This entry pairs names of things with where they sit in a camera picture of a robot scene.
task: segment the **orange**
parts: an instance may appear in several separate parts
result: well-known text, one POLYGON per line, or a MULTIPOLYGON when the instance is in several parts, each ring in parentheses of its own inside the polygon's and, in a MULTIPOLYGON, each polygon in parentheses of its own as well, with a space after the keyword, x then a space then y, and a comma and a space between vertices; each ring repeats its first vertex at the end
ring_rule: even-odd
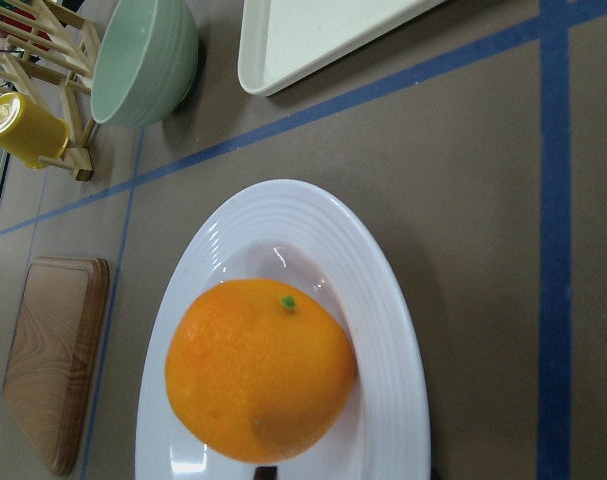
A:
POLYGON ((350 341, 285 283, 232 280, 198 297, 172 339, 165 379, 176 416, 235 460, 277 463, 314 445, 356 376, 350 341))

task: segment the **wooden rack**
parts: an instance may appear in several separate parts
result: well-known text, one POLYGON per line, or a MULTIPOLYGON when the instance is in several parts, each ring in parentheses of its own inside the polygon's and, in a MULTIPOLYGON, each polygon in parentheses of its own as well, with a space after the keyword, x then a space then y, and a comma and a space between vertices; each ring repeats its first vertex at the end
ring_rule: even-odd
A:
MULTIPOLYGON (((22 49, 18 56, 0 55, 0 79, 14 85, 16 90, 26 95, 50 113, 45 99, 34 85, 37 78, 56 85, 60 91, 63 120, 70 130, 70 142, 60 159, 41 158, 41 161, 59 168, 70 170, 72 178, 87 181, 93 173, 88 146, 96 122, 90 117, 83 122, 77 95, 90 95, 94 77, 94 67, 98 57, 100 38, 96 26, 50 0, 31 0, 22 3, 5 0, 14 9, 0 6, 0 31, 8 34, 8 42, 22 49), (9 23, 13 20, 26 29, 9 23), (78 30, 78 39, 65 28, 65 24, 78 30), (46 60, 52 67, 34 63, 36 56, 46 60)), ((10 90, 0 87, 0 94, 10 90)))

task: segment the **white plate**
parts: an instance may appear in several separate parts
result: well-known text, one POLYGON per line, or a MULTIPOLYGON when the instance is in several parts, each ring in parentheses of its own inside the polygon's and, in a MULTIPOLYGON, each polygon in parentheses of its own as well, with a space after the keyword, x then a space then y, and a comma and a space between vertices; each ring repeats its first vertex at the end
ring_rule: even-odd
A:
POLYGON ((245 0, 238 75, 271 95, 443 0, 245 0))
POLYGON ((164 364, 183 313, 226 279, 269 277, 323 304, 347 329, 359 382, 330 431, 279 465, 279 480, 427 480, 430 432, 421 357, 403 295, 365 226, 334 196, 274 180, 219 207, 168 284, 148 347, 136 433, 137 480, 251 480, 254 465, 217 454, 171 411, 164 364))

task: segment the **tabletop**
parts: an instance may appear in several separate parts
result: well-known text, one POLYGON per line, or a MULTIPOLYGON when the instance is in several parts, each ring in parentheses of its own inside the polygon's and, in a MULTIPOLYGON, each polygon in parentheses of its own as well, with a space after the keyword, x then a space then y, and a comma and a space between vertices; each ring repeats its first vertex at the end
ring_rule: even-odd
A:
MULTIPOLYGON (((1 397, 30 262, 110 263, 71 478, 134 478, 174 268, 218 206, 277 178, 335 195, 389 261, 421 351, 434 478, 607 479, 607 1, 448 0, 268 97, 238 80, 243 2, 186 3, 199 72, 168 118, 98 126, 89 182, 9 165, 0 479, 51 478, 1 397)), ((80 13, 102 34, 115 4, 80 13)))

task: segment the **wood grain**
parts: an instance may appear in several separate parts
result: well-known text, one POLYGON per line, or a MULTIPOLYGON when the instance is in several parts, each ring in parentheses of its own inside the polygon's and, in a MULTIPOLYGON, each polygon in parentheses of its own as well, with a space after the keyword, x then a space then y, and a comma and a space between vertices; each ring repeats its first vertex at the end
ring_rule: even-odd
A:
POLYGON ((76 461, 108 288, 102 259, 40 257, 28 271, 4 398, 55 475, 76 461))

